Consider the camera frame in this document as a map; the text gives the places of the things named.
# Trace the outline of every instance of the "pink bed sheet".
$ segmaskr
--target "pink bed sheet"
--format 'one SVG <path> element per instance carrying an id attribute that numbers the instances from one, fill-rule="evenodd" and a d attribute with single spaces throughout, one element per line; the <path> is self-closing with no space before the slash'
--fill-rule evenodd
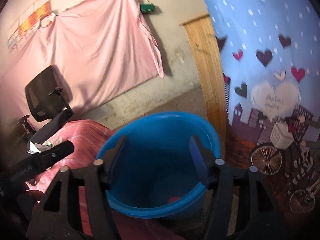
<path id="1" fill-rule="evenodd" d="M 49 140 L 54 142 L 59 138 L 73 142 L 75 150 L 68 157 L 57 162 L 51 169 L 40 174 L 36 186 L 29 185 L 32 190 L 44 192 L 60 167 L 68 165 L 71 169 L 83 168 L 94 159 L 98 150 L 113 135 L 113 131 L 93 120 L 80 120 L 66 123 Z M 79 202 L 82 227 L 85 234 L 92 235 L 89 216 L 86 208 L 84 187 L 79 188 Z M 157 220 L 136 219 L 112 211 L 112 216 L 119 234 L 123 240 L 183 240 Z"/>
<path id="2" fill-rule="evenodd" d="M 19 42 L 10 57 L 9 70 L 0 78 L 0 114 L 6 120 L 30 114 L 24 88 L 49 65 L 55 66 L 76 114 L 157 74 L 164 77 L 157 43 L 138 0 L 84 0 Z M 35 128 L 47 122 L 29 120 Z"/>

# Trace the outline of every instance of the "green brush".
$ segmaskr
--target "green brush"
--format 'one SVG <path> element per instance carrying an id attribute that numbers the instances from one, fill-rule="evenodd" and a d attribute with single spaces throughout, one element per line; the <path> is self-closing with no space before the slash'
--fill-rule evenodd
<path id="1" fill-rule="evenodd" d="M 140 11 L 142 14 L 148 14 L 148 13 L 152 13 L 156 10 L 156 7 L 153 3 L 149 2 L 149 3 L 142 3 L 140 4 Z"/>
<path id="2" fill-rule="evenodd" d="M 142 14 L 152 13 L 156 10 L 156 7 L 152 3 L 142 3 L 140 5 L 140 11 Z"/>

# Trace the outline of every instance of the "bucket rim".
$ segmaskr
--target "bucket rim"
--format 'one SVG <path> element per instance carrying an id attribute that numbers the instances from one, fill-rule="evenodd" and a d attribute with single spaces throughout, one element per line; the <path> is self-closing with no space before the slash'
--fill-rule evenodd
<path id="1" fill-rule="evenodd" d="M 161 112 L 157 114 L 144 116 L 121 128 L 119 131 L 117 131 L 105 142 L 105 144 L 102 146 L 102 148 L 98 152 L 96 159 L 102 158 L 108 149 L 110 149 L 111 147 L 114 147 L 114 145 L 117 143 L 118 139 L 122 135 L 128 134 L 129 132 L 134 130 L 138 125 L 140 126 L 140 125 L 149 123 L 150 121 L 155 121 L 156 119 L 165 119 L 165 118 L 181 118 L 187 122 L 192 122 L 198 127 L 200 127 L 206 133 L 208 138 L 213 139 L 213 141 L 210 141 L 211 150 L 216 158 L 220 158 L 221 148 L 220 148 L 219 136 L 216 130 L 208 121 L 206 121 L 205 119 L 203 119 L 198 115 L 186 113 L 186 112 Z M 118 200 L 116 200 L 113 196 L 110 195 L 108 191 L 106 191 L 106 197 L 108 199 L 110 207 L 123 214 L 127 214 L 129 216 L 138 217 L 138 218 L 159 218 L 159 217 L 170 216 L 170 215 L 176 214 L 179 211 L 182 211 L 184 208 L 192 205 L 199 198 L 204 196 L 205 192 L 206 192 L 205 186 L 201 182 L 199 182 L 188 194 L 183 196 L 181 199 L 175 202 L 172 202 L 170 204 L 163 205 L 160 207 L 154 207 L 154 208 L 138 208 L 138 207 L 127 206 L 119 202 Z"/>

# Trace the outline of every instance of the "bicycle wheel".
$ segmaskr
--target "bicycle wheel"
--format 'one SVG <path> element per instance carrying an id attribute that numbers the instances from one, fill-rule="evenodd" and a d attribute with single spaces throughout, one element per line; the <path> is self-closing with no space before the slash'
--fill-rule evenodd
<path id="1" fill-rule="evenodd" d="M 291 195 L 289 205 L 292 212 L 308 213 L 313 210 L 315 199 L 306 190 L 299 189 Z"/>
<path id="2" fill-rule="evenodd" d="M 251 164 L 265 175 L 276 174 L 283 164 L 281 151 L 269 143 L 257 146 L 253 149 L 249 158 Z"/>

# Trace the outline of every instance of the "mesh chair back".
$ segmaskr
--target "mesh chair back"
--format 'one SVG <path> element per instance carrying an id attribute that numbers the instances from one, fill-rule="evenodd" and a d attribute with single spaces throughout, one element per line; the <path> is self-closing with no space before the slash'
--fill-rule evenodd
<path id="1" fill-rule="evenodd" d="M 63 100 L 57 94 L 49 95 L 57 87 L 52 66 L 39 73 L 25 87 L 30 112 L 37 122 L 53 119 L 65 108 Z"/>

